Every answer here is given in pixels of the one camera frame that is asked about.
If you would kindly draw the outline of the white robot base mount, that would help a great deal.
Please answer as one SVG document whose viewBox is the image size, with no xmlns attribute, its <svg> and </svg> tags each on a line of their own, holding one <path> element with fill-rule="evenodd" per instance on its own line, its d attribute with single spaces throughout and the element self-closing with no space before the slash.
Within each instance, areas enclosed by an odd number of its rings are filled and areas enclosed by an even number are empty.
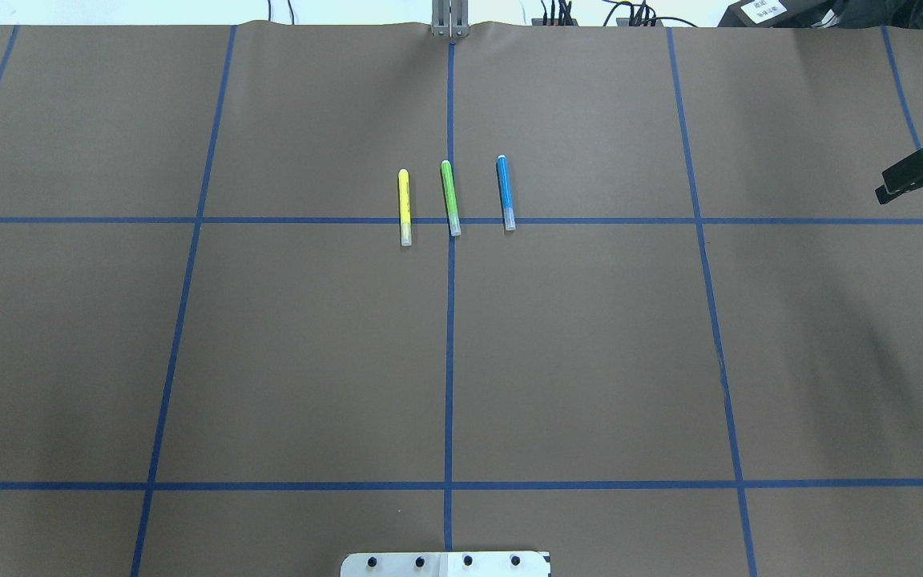
<svg viewBox="0 0 923 577">
<path fill-rule="evenodd" d="M 550 576 L 541 551 L 361 552 L 345 556 L 341 576 Z"/>
</svg>

